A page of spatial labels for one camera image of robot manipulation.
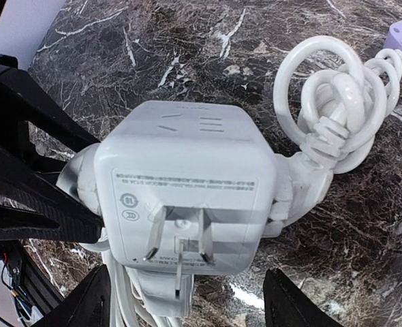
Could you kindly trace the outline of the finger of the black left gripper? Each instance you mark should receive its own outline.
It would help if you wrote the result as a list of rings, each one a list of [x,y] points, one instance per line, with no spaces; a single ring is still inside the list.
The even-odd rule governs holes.
[[[99,140],[83,129],[49,96],[28,72],[0,66],[0,142],[28,121],[78,152]]]
[[[95,243],[102,219],[55,185],[64,161],[0,145],[0,240]]]

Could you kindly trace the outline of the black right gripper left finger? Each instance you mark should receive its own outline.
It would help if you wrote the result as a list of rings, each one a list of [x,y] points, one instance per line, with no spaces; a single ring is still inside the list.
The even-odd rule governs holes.
[[[104,265],[97,266],[33,327],[109,327],[110,293],[108,269]]]

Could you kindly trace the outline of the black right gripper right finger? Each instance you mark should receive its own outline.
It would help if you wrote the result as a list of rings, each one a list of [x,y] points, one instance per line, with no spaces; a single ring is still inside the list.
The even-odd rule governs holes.
[[[341,327],[278,268],[266,271],[263,294],[268,327]]]

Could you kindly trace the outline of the white cube socket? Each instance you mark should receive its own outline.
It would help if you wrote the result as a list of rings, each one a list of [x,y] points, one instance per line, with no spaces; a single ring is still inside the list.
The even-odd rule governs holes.
[[[93,158],[110,249],[124,266],[171,276],[232,275],[250,266],[282,164],[236,106],[148,101]]]

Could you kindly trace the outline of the white plug with cable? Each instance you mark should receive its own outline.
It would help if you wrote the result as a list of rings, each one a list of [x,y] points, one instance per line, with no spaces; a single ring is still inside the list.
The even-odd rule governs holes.
[[[92,144],[75,154],[57,179],[57,187],[87,207],[92,213],[102,216],[97,186],[93,171],[93,158],[99,144]],[[142,291],[139,271],[118,263],[108,242],[108,234],[102,229],[96,243],[81,244],[88,251],[99,252],[110,276],[110,325],[139,326],[142,320],[148,326],[182,326],[180,317],[154,315],[146,304],[146,293]]]

